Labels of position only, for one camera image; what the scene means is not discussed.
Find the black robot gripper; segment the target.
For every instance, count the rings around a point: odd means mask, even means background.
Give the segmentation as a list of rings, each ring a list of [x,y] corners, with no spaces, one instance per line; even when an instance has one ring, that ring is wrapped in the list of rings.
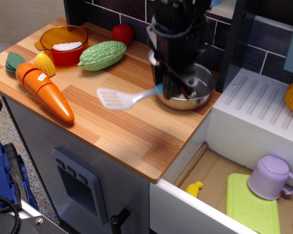
[[[149,25],[146,32],[151,50],[154,50],[159,59],[164,61],[168,67],[176,64],[179,60],[194,61],[198,56],[198,52],[192,48],[191,39],[186,31],[179,34],[168,34],[157,29],[155,25]],[[164,98],[170,99],[181,94],[183,83],[176,75],[165,74],[166,67],[161,62],[152,65],[151,68],[154,85],[163,84]]]

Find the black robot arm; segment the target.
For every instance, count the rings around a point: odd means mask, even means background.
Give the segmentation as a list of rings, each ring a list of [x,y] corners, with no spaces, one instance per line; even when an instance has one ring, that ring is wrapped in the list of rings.
[[[211,32],[206,11],[209,0],[156,0],[151,25],[147,27],[155,85],[163,85],[163,96],[177,93],[190,97],[198,85],[194,75],[197,57],[207,50]]]

